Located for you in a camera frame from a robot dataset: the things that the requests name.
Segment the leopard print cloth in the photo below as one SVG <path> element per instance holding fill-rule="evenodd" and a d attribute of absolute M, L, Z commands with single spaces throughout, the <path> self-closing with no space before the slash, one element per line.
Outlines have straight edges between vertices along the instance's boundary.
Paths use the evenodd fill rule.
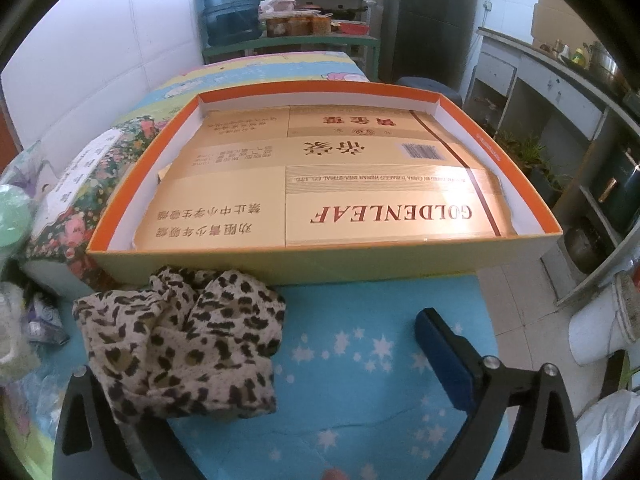
<path fill-rule="evenodd" d="M 285 312 L 284 298 L 254 276 L 174 266 L 140 289 L 73 305 L 90 370 L 121 424 L 274 413 Z"/>

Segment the white bucket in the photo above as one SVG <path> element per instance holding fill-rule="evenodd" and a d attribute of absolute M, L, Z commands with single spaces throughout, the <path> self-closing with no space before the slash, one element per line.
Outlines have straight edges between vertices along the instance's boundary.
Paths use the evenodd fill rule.
<path fill-rule="evenodd" d="M 568 343 L 575 362 L 586 366 L 639 341 L 639 291 L 617 273 L 611 284 L 570 318 Z"/>

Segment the floral tissue box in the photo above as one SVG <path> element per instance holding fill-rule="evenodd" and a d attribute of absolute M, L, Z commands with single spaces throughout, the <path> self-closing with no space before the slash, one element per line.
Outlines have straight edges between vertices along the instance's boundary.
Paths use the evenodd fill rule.
<path fill-rule="evenodd" d="M 29 278 L 65 299 L 113 284 L 88 255 L 88 245 L 112 194 L 165 126 L 149 115 L 135 117 L 101 133 L 78 153 L 38 206 L 18 258 Z"/>

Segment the colourful cartoon quilt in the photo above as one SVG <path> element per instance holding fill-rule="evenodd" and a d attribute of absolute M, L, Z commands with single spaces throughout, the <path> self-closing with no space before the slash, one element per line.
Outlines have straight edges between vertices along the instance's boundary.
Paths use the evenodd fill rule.
<path fill-rule="evenodd" d="M 198 90 L 287 80 L 367 81 L 346 54 L 258 56 L 192 70 L 167 81 L 108 124 L 138 127 L 142 140 Z M 280 287 L 288 300 L 283 347 L 274 358 L 278 411 L 217 422 L 171 421 L 171 429 L 207 479 L 318 479 L 326 468 L 352 479 L 425 479 L 462 426 L 413 337 L 427 307 L 480 354 L 498 353 L 475 275 L 430 280 Z M 64 390 L 86 362 L 62 301 L 70 342 L 43 350 L 42 365 L 3 399 L 12 451 L 33 479 L 51 479 Z"/>

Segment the green round lid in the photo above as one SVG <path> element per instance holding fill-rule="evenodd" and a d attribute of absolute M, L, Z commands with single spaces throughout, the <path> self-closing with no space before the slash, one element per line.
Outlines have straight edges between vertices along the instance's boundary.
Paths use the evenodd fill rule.
<path fill-rule="evenodd" d="M 2 249 L 15 246 L 30 233 L 32 199 L 18 186 L 0 188 L 0 243 Z"/>

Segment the grey kitchen counter cabinet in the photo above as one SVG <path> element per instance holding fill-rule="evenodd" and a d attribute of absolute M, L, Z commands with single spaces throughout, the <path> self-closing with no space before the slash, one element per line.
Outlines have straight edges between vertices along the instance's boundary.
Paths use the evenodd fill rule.
<path fill-rule="evenodd" d="M 560 306 L 639 255 L 639 123 L 565 61 L 480 28 L 464 110 L 501 141 L 564 230 L 541 260 Z"/>

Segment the orange white cardboard box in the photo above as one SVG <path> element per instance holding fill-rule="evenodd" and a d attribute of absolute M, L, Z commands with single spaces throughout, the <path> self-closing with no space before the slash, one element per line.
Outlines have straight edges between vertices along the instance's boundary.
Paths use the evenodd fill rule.
<path fill-rule="evenodd" d="M 172 264 L 279 285 L 472 272 L 539 258 L 561 233 L 518 166 L 441 94 L 285 81 L 186 102 L 88 251 L 127 284 Z"/>

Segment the Goldenleaf cardboard sheet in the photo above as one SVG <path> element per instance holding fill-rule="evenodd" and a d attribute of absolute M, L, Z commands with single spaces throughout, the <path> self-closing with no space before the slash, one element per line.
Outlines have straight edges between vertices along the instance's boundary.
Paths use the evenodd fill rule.
<path fill-rule="evenodd" d="M 365 106 L 208 114 L 160 178 L 142 252 L 511 235 L 498 178 L 427 113 Z"/>

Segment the dark blue stool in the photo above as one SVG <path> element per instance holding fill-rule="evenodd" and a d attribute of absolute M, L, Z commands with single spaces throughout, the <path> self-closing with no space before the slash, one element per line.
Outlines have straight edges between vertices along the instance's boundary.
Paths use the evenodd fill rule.
<path fill-rule="evenodd" d="M 462 107 L 463 105 L 462 97 L 459 92 L 435 79 L 417 76 L 403 76 L 396 81 L 396 84 L 407 88 L 437 92 L 446 96 L 447 99 L 450 99 L 450 101 L 454 102 L 458 107 Z"/>

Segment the black refrigerator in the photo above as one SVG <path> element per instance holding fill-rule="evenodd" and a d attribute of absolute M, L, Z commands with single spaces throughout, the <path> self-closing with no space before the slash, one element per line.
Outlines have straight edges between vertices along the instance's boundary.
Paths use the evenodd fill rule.
<path fill-rule="evenodd" d="M 378 76 L 460 87 L 468 0 L 383 0 Z"/>

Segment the green metal shelf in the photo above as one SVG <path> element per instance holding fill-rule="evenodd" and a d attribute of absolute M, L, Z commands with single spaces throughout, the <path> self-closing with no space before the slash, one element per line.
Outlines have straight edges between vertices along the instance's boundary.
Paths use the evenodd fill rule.
<path fill-rule="evenodd" d="M 381 43 L 378 38 L 364 35 L 326 35 L 326 36 L 283 36 L 283 37 L 260 37 L 257 39 L 238 42 L 237 44 L 227 44 L 218 47 L 202 47 L 202 58 L 207 62 L 209 58 L 218 55 L 244 52 L 247 50 L 263 48 L 301 47 L 301 46 L 357 46 L 367 49 L 366 70 L 364 73 L 371 80 L 378 81 L 378 66 L 380 65 Z"/>

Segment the amber food jar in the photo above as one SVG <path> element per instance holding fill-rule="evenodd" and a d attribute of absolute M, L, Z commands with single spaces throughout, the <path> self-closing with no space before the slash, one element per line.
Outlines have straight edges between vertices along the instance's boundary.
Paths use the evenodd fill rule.
<path fill-rule="evenodd" d="M 268 37 L 326 36 L 332 16 L 324 14 L 273 16 L 265 20 Z"/>

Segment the blue water jug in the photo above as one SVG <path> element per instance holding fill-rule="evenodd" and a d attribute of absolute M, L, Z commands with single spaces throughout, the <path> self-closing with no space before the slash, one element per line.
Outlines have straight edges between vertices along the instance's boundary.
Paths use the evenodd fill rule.
<path fill-rule="evenodd" d="M 260 0 L 200 0 L 206 44 L 222 47 L 262 36 Z"/>

